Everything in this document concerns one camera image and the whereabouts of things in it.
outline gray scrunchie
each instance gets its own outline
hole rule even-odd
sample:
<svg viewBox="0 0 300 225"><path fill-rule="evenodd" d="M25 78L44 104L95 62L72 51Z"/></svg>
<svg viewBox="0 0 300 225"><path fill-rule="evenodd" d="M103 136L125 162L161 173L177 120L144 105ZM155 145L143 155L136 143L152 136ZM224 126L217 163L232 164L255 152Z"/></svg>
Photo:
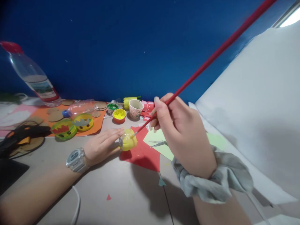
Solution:
<svg viewBox="0 0 300 225"><path fill-rule="evenodd" d="M207 203L224 204L232 197L229 188L239 192L252 191L253 180L242 161L231 153L221 152L216 146L211 147L217 169L208 180L190 175L176 158L173 159L172 165L184 194L198 196Z"/></svg>

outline forearm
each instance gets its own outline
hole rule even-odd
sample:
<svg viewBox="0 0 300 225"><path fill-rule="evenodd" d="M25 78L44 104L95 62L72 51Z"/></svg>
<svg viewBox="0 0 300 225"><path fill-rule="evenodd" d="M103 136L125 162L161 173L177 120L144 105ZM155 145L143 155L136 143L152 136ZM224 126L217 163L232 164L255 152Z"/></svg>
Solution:
<svg viewBox="0 0 300 225"><path fill-rule="evenodd" d="M36 181L23 186L1 200L2 223L34 223L80 176L62 163Z"/></svg>
<svg viewBox="0 0 300 225"><path fill-rule="evenodd" d="M201 225L251 225L248 216L234 195L232 195L232 198L225 204L206 203L196 196L193 197L193 200L196 214Z"/></svg>

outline white cable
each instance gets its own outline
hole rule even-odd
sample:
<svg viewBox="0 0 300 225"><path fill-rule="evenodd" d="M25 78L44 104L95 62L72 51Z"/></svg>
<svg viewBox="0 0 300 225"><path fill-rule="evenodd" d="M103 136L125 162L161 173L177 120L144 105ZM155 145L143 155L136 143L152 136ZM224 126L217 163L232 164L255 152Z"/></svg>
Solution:
<svg viewBox="0 0 300 225"><path fill-rule="evenodd" d="M72 219L72 222L71 222L71 225L75 225L76 219L77 219L77 216L78 216L78 213L79 213L80 196L79 196L79 193L78 193L77 189L75 188L75 186L72 186L72 188L73 188L74 191L76 192L77 198L78 198L76 211L75 211L75 213L74 213L74 216L73 216L73 219Z"/></svg>
<svg viewBox="0 0 300 225"><path fill-rule="evenodd" d="M255 198L255 196L252 193L247 193L248 198L250 199L250 201L253 203L254 207L256 208L256 210L259 212L259 214L261 215L261 217L264 219L264 221L266 222L267 225L271 225L269 220L267 219L267 217L265 216L265 214L263 213L257 199Z"/></svg>

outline blue bottle cap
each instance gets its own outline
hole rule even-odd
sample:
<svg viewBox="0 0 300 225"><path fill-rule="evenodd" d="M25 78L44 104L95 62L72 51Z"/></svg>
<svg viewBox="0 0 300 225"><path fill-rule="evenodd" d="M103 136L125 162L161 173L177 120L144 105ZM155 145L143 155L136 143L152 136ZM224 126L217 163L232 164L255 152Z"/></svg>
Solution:
<svg viewBox="0 0 300 225"><path fill-rule="evenodd" d="M67 111L67 110L62 111L62 115L63 115L63 117L65 117L65 118L69 118L69 117L70 117L70 115L68 114L68 111Z"/></svg>

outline blue wall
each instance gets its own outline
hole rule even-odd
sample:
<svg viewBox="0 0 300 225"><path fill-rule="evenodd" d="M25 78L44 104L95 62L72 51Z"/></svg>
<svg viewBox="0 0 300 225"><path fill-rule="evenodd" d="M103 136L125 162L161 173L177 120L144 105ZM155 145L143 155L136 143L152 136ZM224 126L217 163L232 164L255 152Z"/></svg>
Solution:
<svg viewBox="0 0 300 225"><path fill-rule="evenodd" d="M263 0L7 1L0 40L18 43L62 98L144 100L175 92ZM294 0L278 0L180 97L195 102ZM0 90L33 92L0 49Z"/></svg>

